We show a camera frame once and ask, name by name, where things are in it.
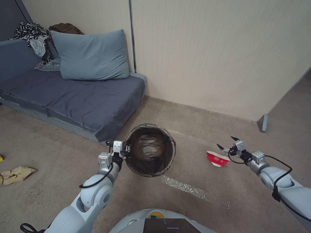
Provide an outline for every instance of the blue sofa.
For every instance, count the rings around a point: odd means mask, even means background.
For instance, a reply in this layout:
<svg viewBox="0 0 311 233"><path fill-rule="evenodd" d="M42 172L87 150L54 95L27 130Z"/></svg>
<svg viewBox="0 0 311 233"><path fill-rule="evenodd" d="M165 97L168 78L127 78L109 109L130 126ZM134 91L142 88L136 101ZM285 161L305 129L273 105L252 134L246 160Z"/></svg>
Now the blue sofa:
<svg viewBox="0 0 311 233"><path fill-rule="evenodd" d="M49 44L52 58L58 57ZM37 119L104 143L118 135L144 97L146 77L65 80L60 72L33 69L41 61L26 41L0 42L0 102Z"/></svg>

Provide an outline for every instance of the floor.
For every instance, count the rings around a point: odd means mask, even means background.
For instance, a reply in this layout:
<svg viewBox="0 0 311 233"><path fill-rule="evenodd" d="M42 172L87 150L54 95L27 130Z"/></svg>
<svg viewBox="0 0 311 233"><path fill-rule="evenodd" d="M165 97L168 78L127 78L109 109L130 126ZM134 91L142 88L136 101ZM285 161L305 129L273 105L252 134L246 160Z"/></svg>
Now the floor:
<svg viewBox="0 0 311 233"><path fill-rule="evenodd" d="M185 214L217 232L306 232L247 166L217 168L205 154L218 152L216 143L230 147L230 136L235 136L250 151L291 165L292 176L310 187L310 90L311 78L306 77L270 113L266 133L253 121L145 97L117 139L147 122L170 130L176 156L165 176L203 190L206 198L168 186L161 177L140 177L124 164L114 197L92 232L109 232L125 214L146 208ZM1 231L20 232L23 222L46 228L73 201L78 186L97 172L102 151L107 151L103 145L0 106L0 154L5 156L0 171L18 166L38 170L23 182L0 187Z"/></svg>

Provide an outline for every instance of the trash can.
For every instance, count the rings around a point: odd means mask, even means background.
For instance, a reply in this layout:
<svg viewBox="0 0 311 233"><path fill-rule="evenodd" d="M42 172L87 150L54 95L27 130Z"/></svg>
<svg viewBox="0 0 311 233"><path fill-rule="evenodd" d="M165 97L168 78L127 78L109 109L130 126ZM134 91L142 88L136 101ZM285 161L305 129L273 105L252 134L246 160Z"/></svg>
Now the trash can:
<svg viewBox="0 0 311 233"><path fill-rule="evenodd" d="M163 128L142 124L131 130L125 145L131 150L126 158L128 167L138 175L155 177L170 168L175 157L176 143Z"/></svg>

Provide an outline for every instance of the yellow object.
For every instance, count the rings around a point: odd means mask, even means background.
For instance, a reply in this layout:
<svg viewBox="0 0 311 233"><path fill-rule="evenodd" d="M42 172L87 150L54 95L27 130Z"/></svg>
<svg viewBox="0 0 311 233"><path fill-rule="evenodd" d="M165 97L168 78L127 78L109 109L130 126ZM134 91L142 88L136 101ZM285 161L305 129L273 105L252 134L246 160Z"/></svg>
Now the yellow object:
<svg viewBox="0 0 311 233"><path fill-rule="evenodd" d="M160 212L157 212L157 211L152 212L152 213L149 215L148 218L151 218L151 216L155 216L156 218L158 218L158 217L164 218L164 215L161 214Z"/></svg>

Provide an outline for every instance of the crushed paper cup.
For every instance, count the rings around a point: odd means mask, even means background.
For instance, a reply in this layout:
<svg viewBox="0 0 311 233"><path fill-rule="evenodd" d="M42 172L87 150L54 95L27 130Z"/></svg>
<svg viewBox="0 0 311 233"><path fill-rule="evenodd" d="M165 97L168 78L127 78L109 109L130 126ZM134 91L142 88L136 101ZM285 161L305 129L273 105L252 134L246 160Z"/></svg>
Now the crushed paper cup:
<svg viewBox="0 0 311 233"><path fill-rule="evenodd" d="M212 165L214 165L215 167L222 167L223 165L229 163L230 161L228 157L217 154L212 151L208 151L206 153L206 157L210 160Z"/></svg>

